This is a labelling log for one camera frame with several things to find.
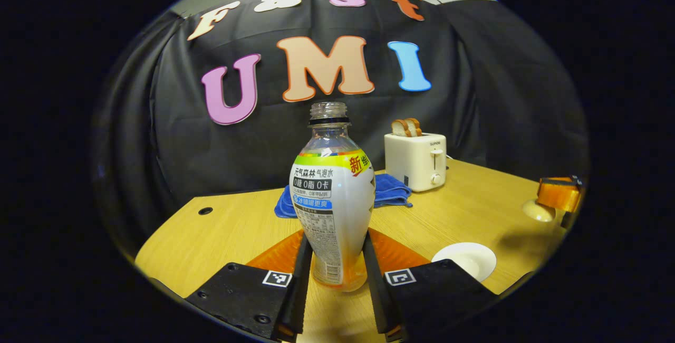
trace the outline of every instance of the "white toaster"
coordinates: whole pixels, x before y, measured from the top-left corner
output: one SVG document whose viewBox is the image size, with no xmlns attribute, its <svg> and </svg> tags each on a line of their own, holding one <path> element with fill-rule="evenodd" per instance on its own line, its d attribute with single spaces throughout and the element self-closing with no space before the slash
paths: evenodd
<svg viewBox="0 0 675 343">
<path fill-rule="evenodd" d="M 439 187 L 446 182 L 446 136 L 384 136 L 385 171 L 414 192 Z"/>
</svg>

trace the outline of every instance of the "wooden table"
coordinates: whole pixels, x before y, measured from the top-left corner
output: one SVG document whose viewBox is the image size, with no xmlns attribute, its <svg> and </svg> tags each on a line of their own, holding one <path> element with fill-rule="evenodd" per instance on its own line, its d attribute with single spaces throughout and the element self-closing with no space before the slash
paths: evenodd
<svg viewBox="0 0 675 343">
<path fill-rule="evenodd" d="M 445 185 L 413 193 L 408 199 L 412 208 L 375 208 L 370 227 L 430 260 L 453 243 L 489 247 L 497 256 L 497 268 L 483 285 L 501 293 L 557 248 L 566 232 L 560 227 L 562 213 L 549 223 L 523 213 L 523 203 L 537 198 L 537 182 L 458 160 L 449 159 L 448 167 Z M 296 218 L 275 216 L 282 191 L 192 199 L 145 242 L 137 266 L 188 297 L 224 264 L 248 263 L 301 228 Z M 199 215 L 204 207 L 213 211 Z M 368 286 L 339 293 L 310 281 L 304 332 L 297 341 L 384 342 L 375 327 Z"/>
</svg>

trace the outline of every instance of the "white plate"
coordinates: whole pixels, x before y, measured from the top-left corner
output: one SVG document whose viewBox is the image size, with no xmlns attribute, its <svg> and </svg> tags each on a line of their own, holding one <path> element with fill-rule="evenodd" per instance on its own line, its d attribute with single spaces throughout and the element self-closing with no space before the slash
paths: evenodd
<svg viewBox="0 0 675 343">
<path fill-rule="evenodd" d="M 486 246 L 478 243 L 451 244 L 438 251 L 432 262 L 451 259 L 473 278 L 483 282 L 497 266 L 497 256 Z"/>
</svg>

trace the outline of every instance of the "bottle neck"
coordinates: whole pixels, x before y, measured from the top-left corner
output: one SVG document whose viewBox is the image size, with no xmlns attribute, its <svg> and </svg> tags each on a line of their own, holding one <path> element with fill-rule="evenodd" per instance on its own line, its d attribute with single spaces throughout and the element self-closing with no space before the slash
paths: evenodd
<svg viewBox="0 0 675 343">
<path fill-rule="evenodd" d="M 318 124 L 312 126 L 312 136 L 314 138 L 348 138 L 348 122 L 333 122 L 331 124 Z"/>
</svg>

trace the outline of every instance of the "clear plastic bottle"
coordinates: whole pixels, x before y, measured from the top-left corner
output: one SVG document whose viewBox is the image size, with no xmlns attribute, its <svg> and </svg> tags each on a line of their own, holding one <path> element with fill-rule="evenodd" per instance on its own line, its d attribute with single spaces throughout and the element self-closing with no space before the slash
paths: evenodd
<svg viewBox="0 0 675 343">
<path fill-rule="evenodd" d="M 368 156 L 347 134 L 347 105 L 315 103 L 312 138 L 290 173 L 297 218 L 312 249 L 312 276 L 320 285 L 352 292 L 367 279 L 363 241 L 375 197 Z"/>
</svg>

